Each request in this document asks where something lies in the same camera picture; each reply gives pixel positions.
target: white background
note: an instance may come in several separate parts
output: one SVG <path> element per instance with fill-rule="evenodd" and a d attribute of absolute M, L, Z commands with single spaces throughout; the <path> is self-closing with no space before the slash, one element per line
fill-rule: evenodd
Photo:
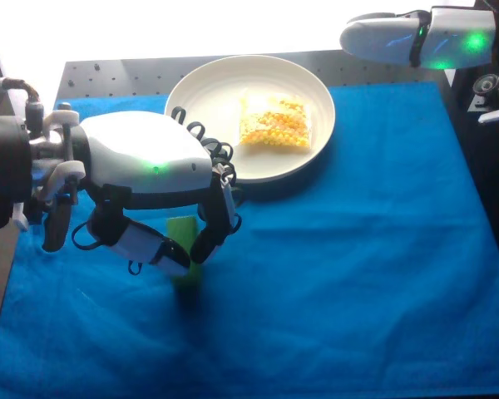
<path fill-rule="evenodd" d="M 0 1 L 4 76 L 29 81 L 51 110 L 67 61 L 339 49 L 367 12 L 470 7 L 473 0 Z M 23 113 L 22 94 L 12 98 Z"/>

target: white plate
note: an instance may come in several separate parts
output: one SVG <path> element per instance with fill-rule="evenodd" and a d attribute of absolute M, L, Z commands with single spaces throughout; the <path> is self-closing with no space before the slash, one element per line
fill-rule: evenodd
<path fill-rule="evenodd" d="M 268 56 L 227 57 L 194 70 L 174 88 L 166 102 L 167 115 L 176 106 L 186 109 L 185 124 L 199 121 L 205 136 L 236 143 L 240 95 L 275 92 L 301 96 L 310 107 L 311 149 L 235 146 L 231 162 L 242 183 L 275 180 L 307 165 L 327 144 L 334 128 L 334 103 L 327 87 L 311 72 L 289 61 Z"/>

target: blue tablecloth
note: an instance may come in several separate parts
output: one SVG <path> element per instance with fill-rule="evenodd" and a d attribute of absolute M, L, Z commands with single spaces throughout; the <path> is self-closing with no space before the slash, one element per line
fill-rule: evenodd
<path fill-rule="evenodd" d="M 132 277 L 107 249 L 68 240 L 45 254 L 37 229 L 24 234 L 0 316 L 0 398 L 499 392 L 499 252 L 436 86 L 330 91 L 326 150 L 248 188 L 242 229 L 194 303 L 153 267 Z M 70 102 L 85 118 L 162 112 L 166 98 Z M 92 206 L 81 195 L 72 226 Z M 164 231 L 194 212 L 132 215 Z"/>

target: plate rim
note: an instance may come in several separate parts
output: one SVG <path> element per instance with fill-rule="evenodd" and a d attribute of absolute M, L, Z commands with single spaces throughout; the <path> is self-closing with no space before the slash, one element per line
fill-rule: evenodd
<path fill-rule="evenodd" d="M 288 170 L 286 172 L 278 173 L 277 175 L 266 176 L 266 177 L 255 178 L 255 179 L 245 179 L 243 177 L 238 177 L 237 176 L 237 182 L 238 183 L 243 183 L 243 184 L 250 184 L 250 185 L 251 184 L 258 184 L 258 183 L 267 183 L 267 182 L 270 182 L 270 181 L 279 180 L 279 179 L 282 179 L 284 177 L 293 175 L 297 171 L 303 169 L 305 166 L 308 166 L 324 150 L 324 148 L 327 146 L 327 144 L 331 140 L 331 136 L 333 135 L 334 128 L 335 128 L 335 125 L 336 125 L 336 109 L 335 109 L 335 106 L 334 106 L 333 96 L 331 96 L 331 93 L 329 92 L 329 89 L 324 85 L 324 83 L 316 75 L 314 75 L 311 71 L 309 71 L 304 66 L 300 66 L 299 64 L 296 64 L 295 62 L 292 62 L 292 61 L 289 61 L 289 60 L 285 60 L 283 58 L 274 57 L 274 56 L 267 56 L 267 55 L 263 55 L 263 54 L 239 54 L 239 55 L 235 55 L 235 56 L 222 57 L 222 58 L 219 58 L 218 60 L 207 62 L 206 64 L 204 64 L 202 66 L 198 66 L 191 73 L 185 75 L 180 81 L 177 82 L 177 84 L 174 86 L 174 88 L 170 91 L 170 94 L 168 95 L 168 98 L 166 99 L 164 114 L 170 116 L 170 113 L 168 111 L 168 104 L 170 103 L 170 99 L 171 99 L 172 95 L 174 94 L 175 90 L 178 88 L 179 85 L 181 85 L 183 83 L 183 81 L 185 79 L 187 79 L 187 78 L 189 78 L 189 76 L 192 76 L 193 74 L 197 73 L 202 68 L 210 67 L 210 65 L 216 64 L 217 62 L 225 62 L 225 61 L 233 59 L 233 58 L 269 58 L 269 59 L 274 59 L 274 60 L 279 61 L 279 62 L 288 63 L 288 64 L 290 64 L 290 65 L 292 65 L 294 67 L 297 67 L 297 68 L 303 70 L 304 72 L 308 73 L 311 77 L 314 78 L 314 80 L 323 89 L 325 89 L 325 93 L 327 94 L 327 97 L 329 98 L 330 103 L 332 105 L 332 109 L 333 109 L 333 118 L 332 118 L 333 129 L 331 130 L 331 133 L 329 134 L 329 136 L 327 137 L 327 139 L 325 140 L 325 142 L 321 146 L 321 148 L 319 150 L 315 151 L 312 154 L 312 156 L 305 163 L 303 163 L 302 165 L 300 165 L 300 166 L 298 166 L 296 168 L 293 168 L 293 169 Z"/>

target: green block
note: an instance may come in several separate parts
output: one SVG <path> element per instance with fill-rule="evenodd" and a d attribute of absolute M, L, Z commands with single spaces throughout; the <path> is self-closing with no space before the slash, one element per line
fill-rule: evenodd
<path fill-rule="evenodd" d="M 167 236 L 181 245 L 189 254 L 192 244 L 198 236 L 198 223 L 195 216 L 171 218 L 166 221 Z M 201 282 L 202 267 L 190 262 L 189 273 L 185 277 L 173 277 L 172 283 L 176 288 L 195 288 Z"/>

